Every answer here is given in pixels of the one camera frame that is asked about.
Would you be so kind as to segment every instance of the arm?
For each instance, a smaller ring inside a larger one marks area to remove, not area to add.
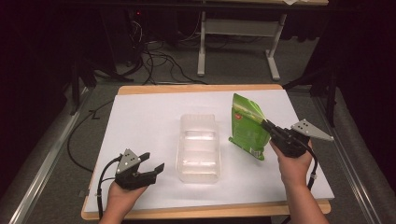
[[[116,182],[111,183],[108,190],[106,211],[99,223],[121,223],[134,207],[136,200],[147,188],[128,190],[122,189]]]
[[[285,185],[292,222],[329,223],[306,186],[306,173],[312,161],[311,155],[305,152],[299,158],[285,157],[272,142],[270,144],[278,156],[279,170]]]

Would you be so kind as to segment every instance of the person's right hand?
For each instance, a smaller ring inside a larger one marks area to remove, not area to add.
[[[299,158],[290,158],[283,155],[272,141],[270,141],[270,144],[278,157],[279,171],[285,187],[306,186],[306,173],[312,161],[311,154],[306,151],[305,154]],[[311,141],[308,142],[308,145],[312,148]]]

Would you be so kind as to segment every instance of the transparent plastic box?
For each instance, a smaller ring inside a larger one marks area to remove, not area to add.
[[[181,116],[176,167],[184,183],[213,184],[219,180],[219,129],[214,115]]]

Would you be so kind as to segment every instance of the green package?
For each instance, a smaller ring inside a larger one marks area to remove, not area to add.
[[[233,136],[229,140],[261,161],[264,160],[264,146],[270,140],[270,134],[261,126],[264,119],[256,103],[236,93],[233,95]]]

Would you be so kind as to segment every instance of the person's left hand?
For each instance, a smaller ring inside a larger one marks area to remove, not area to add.
[[[106,211],[99,223],[121,223],[148,187],[134,190],[122,189],[113,181],[108,190]]]

